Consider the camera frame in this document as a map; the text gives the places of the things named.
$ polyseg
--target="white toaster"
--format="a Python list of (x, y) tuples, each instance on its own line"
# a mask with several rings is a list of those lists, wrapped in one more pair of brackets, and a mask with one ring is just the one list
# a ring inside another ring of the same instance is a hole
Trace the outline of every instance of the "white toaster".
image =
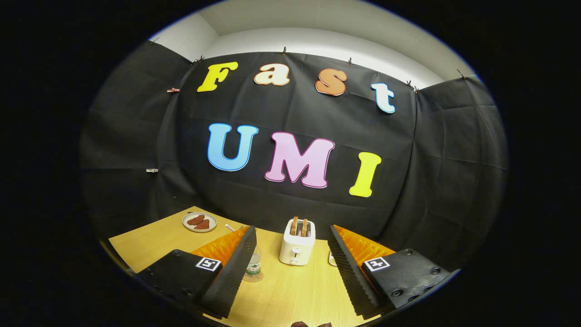
[(282, 238), (281, 254), (279, 260), (288, 265), (304, 266), (309, 263), (313, 246), (315, 245), (315, 224), (307, 220), (307, 227), (310, 228), (309, 236), (291, 235), (293, 219), (286, 224), (284, 236)]

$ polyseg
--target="table surface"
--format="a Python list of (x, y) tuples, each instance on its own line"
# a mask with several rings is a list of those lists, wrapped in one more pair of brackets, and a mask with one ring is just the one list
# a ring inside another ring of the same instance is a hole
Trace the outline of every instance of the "table surface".
[[(109, 241), (137, 273), (171, 250), (191, 252), (231, 233), (225, 224), (234, 229), (244, 225), (208, 212), (218, 220), (216, 228), (207, 233), (191, 232), (182, 224), (182, 218), (190, 211), (207, 212), (191, 207)], [(281, 221), (281, 230), (284, 227), (286, 221)], [(232, 327), (290, 327), (296, 321), (309, 326), (331, 322), (333, 326), (350, 327), (379, 317), (363, 320), (355, 314), (337, 267), (329, 264), (327, 241), (315, 241), (307, 265), (291, 266), (278, 259), (282, 233), (257, 228), (256, 240), (262, 255), (264, 278), (258, 282), (241, 282), (227, 319), (204, 316)]]

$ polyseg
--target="letter m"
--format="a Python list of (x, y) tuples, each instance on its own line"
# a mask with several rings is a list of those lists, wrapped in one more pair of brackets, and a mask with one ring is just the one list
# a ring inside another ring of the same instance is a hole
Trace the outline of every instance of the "letter m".
[(282, 166), (286, 164), (286, 171), (292, 183), (299, 179), (307, 167), (307, 176), (301, 183), (305, 186), (323, 189), (327, 187), (325, 173), (327, 172), (327, 160), (335, 143), (324, 138), (315, 139), (304, 154), (300, 154), (295, 136), (290, 133), (278, 131), (272, 134), (275, 142), (274, 156), (270, 171), (264, 177), (272, 182), (283, 182), (286, 176), (282, 173)]

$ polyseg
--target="light blue letter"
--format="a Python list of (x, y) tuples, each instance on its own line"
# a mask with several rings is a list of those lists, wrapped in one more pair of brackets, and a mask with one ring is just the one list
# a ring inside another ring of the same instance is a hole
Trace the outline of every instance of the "light blue letter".
[(388, 89), (385, 83), (371, 84), (371, 88), (375, 90), (375, 99), (379, 108), (387, 113), (394, 113), (396, 107), (389, 104), (389, 97), (394, 96), (393, 92)]
[(258, 128), (250, 125), (240, 125), (236, 129), (240, 134), (240, 145), (238, 155), (234, 159), (228, 159), (224, 156), (224, 141), (226, 134), (232, 130), (230, 125), (216, 123), (208, 127), (210, 130), (210, 141), (208, 142), (208, 161), (212, 166), (233, 172), (240, 170), (248, 163), (250, 157), (250, 146), (252, 137), (258, 133)]

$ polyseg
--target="plate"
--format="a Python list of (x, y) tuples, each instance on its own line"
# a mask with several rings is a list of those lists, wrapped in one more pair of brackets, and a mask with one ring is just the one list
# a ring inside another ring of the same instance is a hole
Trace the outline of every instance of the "plate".
[[(204, 219), (208, 219), (210, 221), (210, 228), (195, 229), (196, 226), (188, 225), (188, 220), (196, 218), (199, 215), (204, 215)], [(184, 226), (187, 229), (191, 230), (192, 232), (206, 233), (206, 232), (209, 232), (209, 231), (213, 230), (214, 228), (216, 228), (216, 225), (218, 225), (218, 220), (216, 220), (216, 217), (214, 217), (213, 215), (210, 215), (206, 212), (190, 212), (182, 218), (182, 224), (184, 224)]]

